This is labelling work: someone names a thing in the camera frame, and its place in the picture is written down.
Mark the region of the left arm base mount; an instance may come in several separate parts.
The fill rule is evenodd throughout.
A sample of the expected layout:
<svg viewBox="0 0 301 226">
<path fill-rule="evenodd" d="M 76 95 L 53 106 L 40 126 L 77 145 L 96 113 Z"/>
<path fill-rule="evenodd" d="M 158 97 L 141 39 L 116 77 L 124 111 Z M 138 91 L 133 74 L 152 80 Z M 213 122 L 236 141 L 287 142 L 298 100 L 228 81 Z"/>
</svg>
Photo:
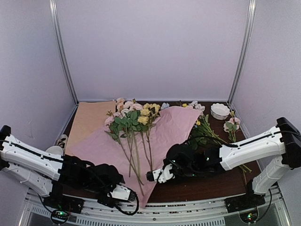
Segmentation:
<svg viewBox="0 0 301 226">
<path fill-rule="evenodd" d="M 71 214 L 80 214 L 84 200 L 80 198 L 63 196 L 63 199 L 58 201 L 51 197 L 40 198 L 44 208 L 50 213 L 51 221 L 56 225 L 62 225 L 72 219 Z"/>
</svg>

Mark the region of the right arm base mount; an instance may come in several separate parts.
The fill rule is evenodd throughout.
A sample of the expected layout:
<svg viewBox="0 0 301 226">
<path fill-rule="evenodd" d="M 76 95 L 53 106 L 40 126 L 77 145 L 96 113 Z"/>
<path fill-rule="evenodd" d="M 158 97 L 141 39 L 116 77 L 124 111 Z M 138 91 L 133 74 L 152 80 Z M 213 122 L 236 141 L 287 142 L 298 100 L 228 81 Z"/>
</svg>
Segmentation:
<svg viewBox="0 0 301 226">
<path fill-rule="evenodd" d="M 258 217 L 258 206 L 265 204 L 264 195 L 240 195 L 225 199 L 228 213 L 238 212 L 240 219 L 247 224 L 254 223 Z"/>
</svg>

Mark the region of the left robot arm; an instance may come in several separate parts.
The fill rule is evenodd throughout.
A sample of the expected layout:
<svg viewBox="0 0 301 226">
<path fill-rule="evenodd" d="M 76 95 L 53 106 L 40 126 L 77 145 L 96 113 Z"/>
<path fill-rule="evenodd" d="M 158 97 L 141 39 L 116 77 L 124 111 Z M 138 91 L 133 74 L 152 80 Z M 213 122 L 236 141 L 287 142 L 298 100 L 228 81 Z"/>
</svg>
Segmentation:
<svg viewBox="0 0 301 226">
<path fill-rule="evenodd" d="M 64 195 L 63 186 L 95 193 L 98 203 L 110 208 L 119 201 L 139 201 L 113 165 L 94 165 L 75 156 L 42 151 L 15 138 L 7 125 L 0 129 L 0 169 L 34 190 L 45 205 L 57 209 L 83 202 Z"/>
</svg>

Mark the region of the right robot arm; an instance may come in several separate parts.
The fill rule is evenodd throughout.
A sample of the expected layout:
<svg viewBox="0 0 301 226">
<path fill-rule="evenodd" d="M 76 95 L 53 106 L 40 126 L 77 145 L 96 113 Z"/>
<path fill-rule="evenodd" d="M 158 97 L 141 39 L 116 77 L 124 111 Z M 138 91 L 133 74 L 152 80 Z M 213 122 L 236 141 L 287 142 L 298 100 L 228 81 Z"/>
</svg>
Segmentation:
<svg viewBox="0 0 301 226">
<path fill-rule="evenodd" d="M 278 118 L 276 126 L 257 136 L 201 153 L 188 145 L 192 140 L 173 145 L 167 151 L 163 167 L 147 172 L 147 180 L 165 183 L 175 177 L 211 177 L 273 156 L 260 175 L 248 183 L 248 192 L 241 197 L 241 204 L 250 208 L 287 171 L 301 166 L 301 133 L 285 117 Z"/>
</svg>

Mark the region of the yellow rose stem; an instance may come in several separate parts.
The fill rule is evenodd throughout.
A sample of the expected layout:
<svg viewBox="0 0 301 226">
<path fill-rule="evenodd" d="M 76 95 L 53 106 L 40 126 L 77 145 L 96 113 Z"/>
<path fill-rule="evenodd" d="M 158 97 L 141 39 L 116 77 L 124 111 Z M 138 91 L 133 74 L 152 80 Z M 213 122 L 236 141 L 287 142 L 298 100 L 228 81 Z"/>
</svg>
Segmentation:
<svg viewBox="0 0 301 226">
<path fill-rule="evenodd" d="M 154 121 L 160 116 L 160 109 L 161 106 L 159 104 L 146 103 L 140 110 L 140 116 L 138 117 L 138 123 L 141 127 L 139 132 L 142 138 L 144 154 L 151 171 L 153 170 L 151 129 L 155 126 Z"/>
</svg>

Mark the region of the purple pink wrapping paper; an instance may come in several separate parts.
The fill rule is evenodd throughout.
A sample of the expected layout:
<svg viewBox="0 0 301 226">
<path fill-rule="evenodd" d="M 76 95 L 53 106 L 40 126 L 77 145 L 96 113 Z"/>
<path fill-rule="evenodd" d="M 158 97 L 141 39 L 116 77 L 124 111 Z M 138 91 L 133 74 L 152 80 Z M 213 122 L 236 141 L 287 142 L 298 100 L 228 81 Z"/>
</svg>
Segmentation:
<svg viewBox="0 0 301 226">
<path fill-rule="evenodd" d="M 108 135 L 107 124 L 116 116 L 112 101 L 81 102 L 71 127 L 65 153 L 75 155 L 95 165 L 114 165 L 124 176 L 126 186 L 137 192 L 140 208 L 144 208 L 156 183 L 146 180 L 146 173 L 162 167 L 168 149 L 185 141 L 201 111 L 192 107 L 171 106 L 160 111 L 150 134 L 135 132 L 130 138 L 114 141 Z"/>
</svg>

